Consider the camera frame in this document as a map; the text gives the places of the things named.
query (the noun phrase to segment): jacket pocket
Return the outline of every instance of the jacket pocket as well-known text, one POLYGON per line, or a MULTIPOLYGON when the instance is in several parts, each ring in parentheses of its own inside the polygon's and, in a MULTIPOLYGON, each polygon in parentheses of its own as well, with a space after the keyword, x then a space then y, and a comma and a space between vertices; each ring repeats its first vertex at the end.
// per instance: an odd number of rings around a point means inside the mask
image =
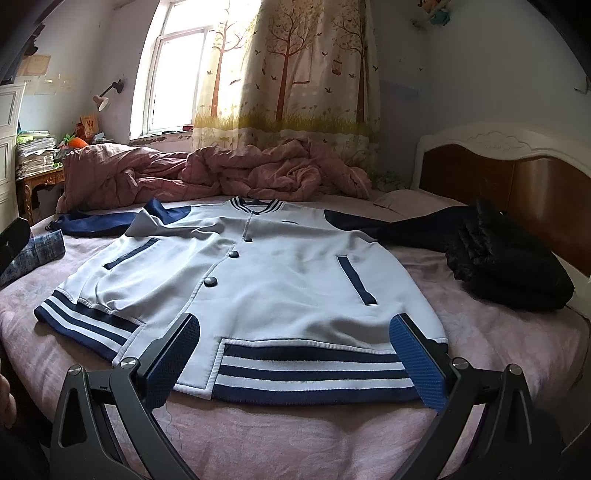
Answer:
POLYGON ((103 265, 107 270, 111 270, 111 268, 115 268, 117 265, 119 265, 121 262, 130 259, 131 257, 136 256, 137 254, 139 254, 140 252, 143 252, 144 250, 146 250, 147 248, 150 248, 152 245, 154 245, 156 242, 158 241, 157 238, 151 238, 150 240, 148 240, 146 243, 144 243, 143 245, 141 245, 140 247, 136 248, 135 250, 132 250, 131 252, 129 252, 128 254, 125 254, 123 257, 119 257, 117 260, 109 262, 105 265, 103 265))
POLYGON ((365 303, 366 305, 377 305, 378 302, 376 301, 374 296, 365 289, 363 283, 361 282, 361 279, 359 278, 359 275, 353 268, 353 265, 351 265, 349 259, 347 257, 337 257, 337 259, 339 260, 340 267, 345 272, 345 275, 347 275, 347 277, 349 278, 351 285, 353 285, 353 287, 355 288, 355 290, 357 290, 357 293, 361 297, 361 300, 363 300, 363 303, 365 303))

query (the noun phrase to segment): pink comforter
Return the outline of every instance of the pink comforter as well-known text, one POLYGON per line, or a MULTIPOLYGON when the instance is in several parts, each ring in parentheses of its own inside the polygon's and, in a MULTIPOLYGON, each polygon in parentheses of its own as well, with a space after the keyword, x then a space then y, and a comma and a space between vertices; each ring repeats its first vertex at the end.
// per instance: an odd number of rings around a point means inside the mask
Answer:
POLYGON ((162 153, 145 147, 91 145, 64 159, 66 189, 58 213, 145 203, 179 202, 215 195, 304 202, 315 193, 367 199, 371 183, 334 150, 308 138, 285 140, 261 151, 254 145, 194 153, 162 153))

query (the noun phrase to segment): carrot plush toy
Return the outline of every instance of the carrot plush toy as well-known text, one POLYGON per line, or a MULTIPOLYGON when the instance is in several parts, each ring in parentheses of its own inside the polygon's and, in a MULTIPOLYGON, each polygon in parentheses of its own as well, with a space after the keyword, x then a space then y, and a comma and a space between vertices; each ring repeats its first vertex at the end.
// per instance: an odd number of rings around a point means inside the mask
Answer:
POLYGON ((84 148, 84 147, 88 147, 88 143, 86 143, 84 140, 82 140, 81 138, 78 138, 75 135, 66 135, 64 137, 64 145, 66 145, 67 147, 70 148, 84 148))

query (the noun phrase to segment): curtain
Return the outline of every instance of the curtain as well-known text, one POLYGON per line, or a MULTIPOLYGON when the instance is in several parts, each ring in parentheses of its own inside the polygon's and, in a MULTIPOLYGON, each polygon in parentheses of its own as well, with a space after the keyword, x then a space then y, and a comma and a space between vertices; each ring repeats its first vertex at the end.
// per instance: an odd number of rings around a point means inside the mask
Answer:
POLYGON ((368 0, 219 0, 193 147, 329 143, 374 172, 379 72, 368 0))

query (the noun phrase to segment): window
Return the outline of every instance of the window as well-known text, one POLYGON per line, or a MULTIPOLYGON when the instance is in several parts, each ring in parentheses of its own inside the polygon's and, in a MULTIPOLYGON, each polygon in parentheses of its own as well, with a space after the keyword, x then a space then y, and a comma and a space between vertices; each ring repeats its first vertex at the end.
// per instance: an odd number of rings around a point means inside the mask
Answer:
POLYGON ((180 130, 192 123, 206 44, 213 35, 215 7, 211 4, 212 0, 170 4, 148 77, 145 134, 180 130))

